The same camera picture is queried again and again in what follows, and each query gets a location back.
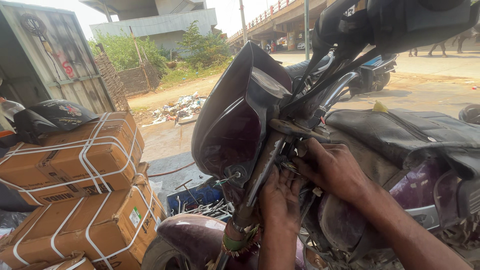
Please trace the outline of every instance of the maroon headlight fairing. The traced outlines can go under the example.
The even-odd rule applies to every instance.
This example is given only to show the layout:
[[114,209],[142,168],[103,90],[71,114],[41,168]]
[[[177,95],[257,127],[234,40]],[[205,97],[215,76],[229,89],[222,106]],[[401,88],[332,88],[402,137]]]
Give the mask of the maroon headlight fairing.
[[198,117],[192,156],[205,174],[219,179],[240,172],[236,183],[250,178],[267,123],[291,80],[285,70],[252,42],[242,48],[220,77]]

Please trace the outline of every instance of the hand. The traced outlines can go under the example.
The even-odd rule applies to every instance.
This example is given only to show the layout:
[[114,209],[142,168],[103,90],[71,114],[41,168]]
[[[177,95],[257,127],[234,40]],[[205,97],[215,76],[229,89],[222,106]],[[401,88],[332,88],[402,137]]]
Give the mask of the hand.
[[265,229],[281,229],[297,235],[300,231],[300,180],[294,179],[288,170],[278,172],[273,166],[262,191],[260,208],[265,221]]
[[344,201],[354,203],[374,186],[343,144],[320,144],[310,138],[301,141],[297,151],[293,161],[300,174]]

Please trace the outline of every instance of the cardboard box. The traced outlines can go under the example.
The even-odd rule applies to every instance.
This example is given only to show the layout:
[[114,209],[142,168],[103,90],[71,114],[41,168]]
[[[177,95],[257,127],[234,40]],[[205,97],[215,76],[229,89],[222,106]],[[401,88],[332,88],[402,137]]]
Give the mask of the cardboard box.
[[0,159],[0,182],[31,205],[46,205],[114,190],[129,189],[144,141],[126,111],[40,140],[20,143]]
[[95,270],[95,267],[84,257],[84,254],[83,251],[74,251],[71,256],[54,263],[43,261],[23,267],[20,270]]
[[145,251],[166,219],[142,162],[131,189],[37,208],[9,236],[0,239],[0,260],[12,269],[55,262],[73,250],[97,270],[140,270]]

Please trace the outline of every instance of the rear view mirror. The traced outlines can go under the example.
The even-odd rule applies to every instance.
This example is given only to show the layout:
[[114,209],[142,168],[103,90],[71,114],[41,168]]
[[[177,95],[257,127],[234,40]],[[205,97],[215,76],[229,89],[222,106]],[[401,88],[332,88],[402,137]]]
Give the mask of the rear view mirror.
[[479,19],[480,1],[369,0],[367,13],[379,53],[400,53],[447,40]]

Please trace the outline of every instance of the building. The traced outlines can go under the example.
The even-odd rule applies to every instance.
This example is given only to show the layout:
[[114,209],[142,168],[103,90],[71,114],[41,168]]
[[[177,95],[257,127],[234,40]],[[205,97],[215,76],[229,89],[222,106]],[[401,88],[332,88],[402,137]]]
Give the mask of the building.
[[[136,37],[149,36],[157,47],[176,49],[176,41],[195,20],[199,32],[218,33],[215,9],[208,9],[206,0],[79,0],[107,16],[108,23],[90,25],[94,36],[99,30],[103,34],[121,35],[132,27]],[[118,22],[110,16],[117,15]]]

